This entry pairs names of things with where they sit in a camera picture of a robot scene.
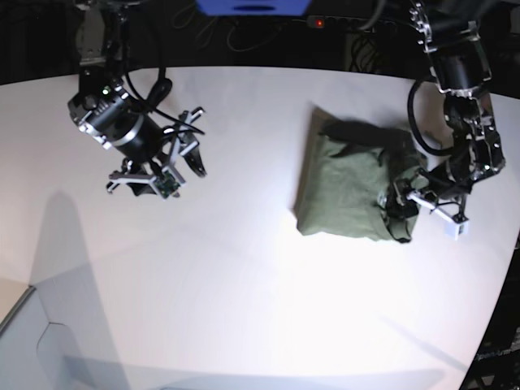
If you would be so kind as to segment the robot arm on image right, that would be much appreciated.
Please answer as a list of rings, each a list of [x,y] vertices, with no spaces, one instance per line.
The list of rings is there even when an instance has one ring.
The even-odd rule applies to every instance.
[[[444,161],[431,171],[419,169],[427,182],[414,188],[410,179],[396,179],[388,196],[396,206],[418,206],[440,216],[454,228],[469,223],[466,200],[475,184],[498,175],[505,167],[501,136],[496,129],[488,83],[492,69],[481,36],[480,21],[493,1],[401,1],[409,23],[419,34],[430,73],[416,80],[407,98],[410,130],[428,154]],[[430,146],[421,135],[414,114],[414,99],[425,82],[444,96],[444,119],[453,143],[443,149]]]

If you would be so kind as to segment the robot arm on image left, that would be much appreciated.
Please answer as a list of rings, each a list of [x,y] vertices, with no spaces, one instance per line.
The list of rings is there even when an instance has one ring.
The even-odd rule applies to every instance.
[[[142,23],[158,56],[158,76],[147,96],[132,83],[129,14],[139,1],[76,1],[83,22],[76,36],[80,55],[77,94],[68,102],[72,122],[103,149],[123,155],[120,169],[108,176],[106,191],[122,185],[134,196],[178,197],[186,181],[176,164],[184,160],[200,178],[206,176],[195,122],[202,107],[173,117],[158,106],[171,92],[163,39],[147,15]]]

